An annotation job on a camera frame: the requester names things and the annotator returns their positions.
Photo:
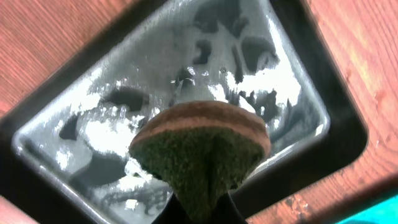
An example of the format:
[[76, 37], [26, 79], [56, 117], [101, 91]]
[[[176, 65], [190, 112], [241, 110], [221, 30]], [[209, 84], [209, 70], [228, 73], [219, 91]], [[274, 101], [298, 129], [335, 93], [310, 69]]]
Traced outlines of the black water tray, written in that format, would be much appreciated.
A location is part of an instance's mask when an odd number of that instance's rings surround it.
[[1, 120], [1, 179], [50, 223], [154, 223], [172, 189], [129, 157], [160, 111], [238, 105], [271, 153], [231, 193], [244, 217], [353, 162], [368, 134], [301, 1], [144, 1]]

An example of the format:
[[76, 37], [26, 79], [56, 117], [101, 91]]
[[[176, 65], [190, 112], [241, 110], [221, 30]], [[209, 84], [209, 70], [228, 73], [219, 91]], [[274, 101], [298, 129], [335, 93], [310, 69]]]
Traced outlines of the dark wet sponge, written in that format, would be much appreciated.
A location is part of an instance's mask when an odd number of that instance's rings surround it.
[[211, 223], [222, 196], [237, 189], [271, 151], [265, 122], [222, 101], [163, 110], [131, 141], [142, 169], [168, 183], [193, 223]]

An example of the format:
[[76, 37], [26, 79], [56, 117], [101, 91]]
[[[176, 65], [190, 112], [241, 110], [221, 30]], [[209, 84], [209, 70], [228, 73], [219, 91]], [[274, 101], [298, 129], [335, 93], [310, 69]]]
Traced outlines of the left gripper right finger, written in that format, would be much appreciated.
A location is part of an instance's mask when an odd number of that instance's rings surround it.
[[213, 224], [247, 224], [229, 193], [222, 195], [213, 212]]

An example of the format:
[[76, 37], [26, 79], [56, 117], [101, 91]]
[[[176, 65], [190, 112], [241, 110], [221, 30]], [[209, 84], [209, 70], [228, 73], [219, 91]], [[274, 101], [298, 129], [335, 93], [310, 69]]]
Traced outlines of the teal plastic tray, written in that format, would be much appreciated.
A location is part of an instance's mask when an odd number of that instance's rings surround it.
[[397, 195], [336, 224], [397, 224]]

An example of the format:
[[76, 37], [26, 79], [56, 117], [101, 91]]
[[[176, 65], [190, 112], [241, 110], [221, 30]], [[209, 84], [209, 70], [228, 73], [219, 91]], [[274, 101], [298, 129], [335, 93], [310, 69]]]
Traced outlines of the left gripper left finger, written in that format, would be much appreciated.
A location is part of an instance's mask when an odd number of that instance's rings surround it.
[[166, 206], [152, 224], [192, 224], [175, 194], [169, 198]]

